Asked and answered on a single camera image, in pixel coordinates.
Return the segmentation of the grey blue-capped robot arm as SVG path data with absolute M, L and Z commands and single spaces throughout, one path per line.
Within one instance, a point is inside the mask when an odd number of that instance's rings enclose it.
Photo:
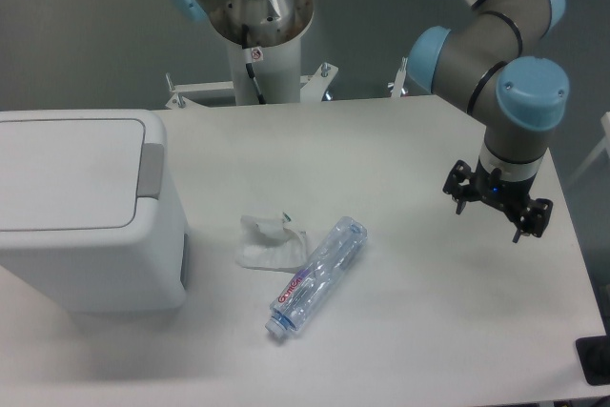
M 301 80 L 300 39 L 313 0 L 172 0 L 224 39 L 239 105 L 307 102 L 322 91 Z M 476 13 L 463 31 L 432 27 L 412 46 L 407 76 L 485 128 L 478 163 L 458 161 L 443 191 L 459 209 L 481 202 L 504 213 L 517 237 L 540 237 L 553 204 L 530 189 L 563 118 L 569 79 L 531 49 L 558 23 L 565 0 L 465 0 Z

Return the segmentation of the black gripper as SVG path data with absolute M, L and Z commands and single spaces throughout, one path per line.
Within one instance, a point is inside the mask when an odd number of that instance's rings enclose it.
M 458 160 L 442 191 L 457 204 L 456 214 L 474 201 L 504 213 L 516 227 L 512 241 L 518 243 L 522 236 L 542 237 L 553 211 L 552 200 L 531 199 L 534 178 L 534 162 L 518 164 L 481 156 L 475 172 L 466 162 Z

